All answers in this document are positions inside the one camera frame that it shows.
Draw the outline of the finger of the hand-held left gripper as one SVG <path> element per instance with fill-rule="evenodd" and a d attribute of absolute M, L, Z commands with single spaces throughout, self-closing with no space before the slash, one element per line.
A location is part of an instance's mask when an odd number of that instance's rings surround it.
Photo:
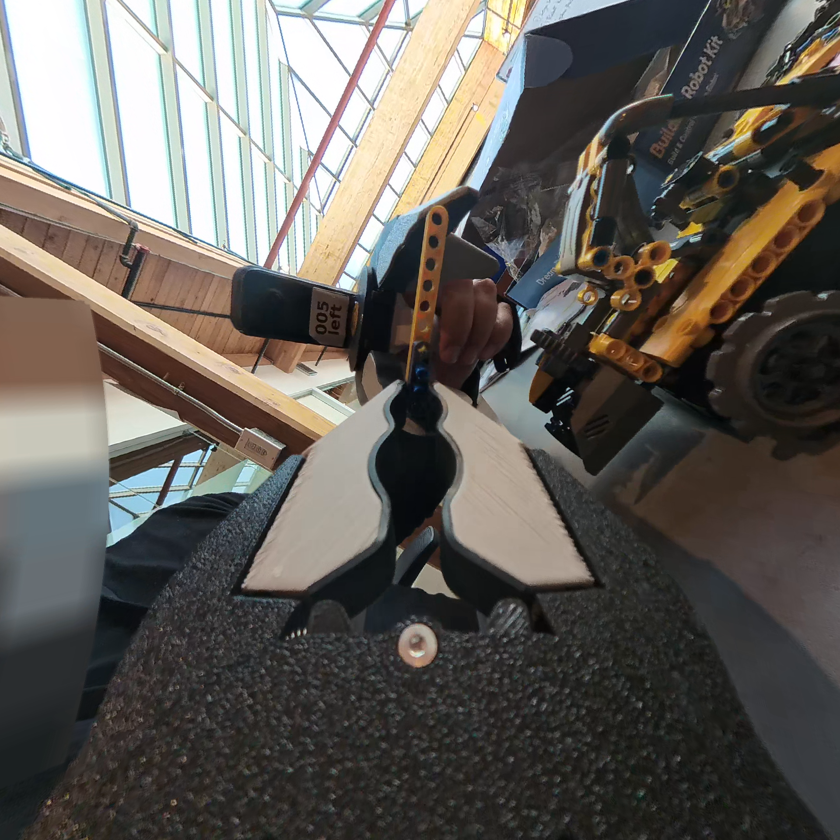
<path fill-rule="evenodd" d="M 445 240 L 445 283 L 454 280 L 497 281 L 503 273 L 503 261 L 490 250 L 472 245 L 456 235 Z"/>
<path fill-rule="evenodd" d="M 358 371 L 358 401 L 361 406 L 394 382 L 403 380 L 403 357 L 400 354 L 372 351 Z"/>

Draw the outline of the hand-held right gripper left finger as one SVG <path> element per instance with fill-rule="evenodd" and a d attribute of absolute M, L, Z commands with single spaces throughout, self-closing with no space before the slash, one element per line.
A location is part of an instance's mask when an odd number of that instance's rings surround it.
<path fill-rule="evenodd" d="M 255 554 L 243 593 L 378 597 L 391 584 L 392 505 L 375 456 L 395 429 L 395 382 L 311 447 Z"/>

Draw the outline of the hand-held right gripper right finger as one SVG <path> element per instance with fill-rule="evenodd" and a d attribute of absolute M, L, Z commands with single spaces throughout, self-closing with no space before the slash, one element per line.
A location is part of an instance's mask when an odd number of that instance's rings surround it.
<path fill-rule="evenodd" d="M 438 431 L 455 457 L 442 503 L 442 569 L 455 592 L 559 592 L 595 577 L 527 450 L 461 394 L 437 384 Z"/>

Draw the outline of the yellow perforated beam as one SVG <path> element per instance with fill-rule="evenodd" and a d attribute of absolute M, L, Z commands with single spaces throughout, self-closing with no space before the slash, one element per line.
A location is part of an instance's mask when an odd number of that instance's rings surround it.
<path fill-rule="evenodd" d="M 423 393 L 431 380 L 431 342 L 448 234 L 448 211 L 434 205 L 425 217 L 409 334 L 405 379 L 410 393 Z"/>

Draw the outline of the yellow toy block vehicle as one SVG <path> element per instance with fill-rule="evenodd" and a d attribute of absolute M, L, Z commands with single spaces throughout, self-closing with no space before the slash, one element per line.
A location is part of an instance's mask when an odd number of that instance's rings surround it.
<path fill-rule="evenodd" d="M 629 191 L 631 134 L 737 112 L 723 143 Z M 761 87 L 635 101 L 581 155 L 556 272 L 577 311 L 536 330 L 529 399 L 597 475 L 666 391 L 773 456 L 838 445 L 838 12 L 788 45 Z"/>

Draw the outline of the grey desk with wooden edge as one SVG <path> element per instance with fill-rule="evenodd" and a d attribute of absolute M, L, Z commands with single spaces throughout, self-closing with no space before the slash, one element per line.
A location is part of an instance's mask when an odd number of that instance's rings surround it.
<path fill-rule="evenodd" d="M 662 406 L 591 488 L 657 538 L 698 612 L 727 635 L 759 732 L 838 838 L 838 445 L 778 459 L 773 441 L 743 441 L 655 393 Z"/>

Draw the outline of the person's left hand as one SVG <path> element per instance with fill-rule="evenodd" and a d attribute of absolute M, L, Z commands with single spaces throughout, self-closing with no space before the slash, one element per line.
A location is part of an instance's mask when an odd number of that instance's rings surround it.
<path fill-rule="evenodd" d="M 436 314 L 435 376 L 451 389 L 461 388 L 478 363 L 495 356 L 512 336 L 513 314 L 499 302 L 490 278 L 448 281 L 438 294 Z"/>

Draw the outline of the clear plastic bags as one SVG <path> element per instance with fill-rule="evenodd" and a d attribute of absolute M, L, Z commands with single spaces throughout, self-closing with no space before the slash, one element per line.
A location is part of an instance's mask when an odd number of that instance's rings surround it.
<path fill-rule="evenodd" d="M 573 179 L 572 164 L 546 163 L 530 171 L 500 169 L 482 188 L 469 222 L 513 280 L 560 235 Z"/>

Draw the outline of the person's torso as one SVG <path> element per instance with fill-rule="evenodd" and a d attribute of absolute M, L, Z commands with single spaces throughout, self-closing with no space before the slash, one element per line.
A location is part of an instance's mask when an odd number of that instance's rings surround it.
<path fill-rule="evenodd" d="M 172 576 L 245 498 L 233 491 L 187 498 L 153 512 L 107 547 L 77 721 L 95 717 L 133 636 Z"/>

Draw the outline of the red pipe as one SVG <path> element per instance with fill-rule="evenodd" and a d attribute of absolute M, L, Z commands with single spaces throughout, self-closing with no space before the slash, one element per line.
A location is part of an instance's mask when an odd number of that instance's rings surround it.
<path fill-rule="evenodd" d="M 405 2 L 271 2 L 301 142 L 299 179 L 288 176 L 287 210 L 265 267 L 298 268 L 297 222 L 326 217 L 348 162 L 360 148 L 400 48 L 413 25 Z M 281 261 L 288 251 L 287 263 Z"/>

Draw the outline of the blue cardboard box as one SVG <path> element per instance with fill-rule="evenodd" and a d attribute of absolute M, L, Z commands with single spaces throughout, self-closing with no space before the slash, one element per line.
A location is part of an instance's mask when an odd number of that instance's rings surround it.
<path fill-rule="evenodd" d="M 734 89 L 784 2 L 538 2 L 507 58 L 507 84 L 469 185 L 500 169 L 569 163 L 629 102 Z M 508 295 L 535 309 L 560 284 L 538 257 Z"/>

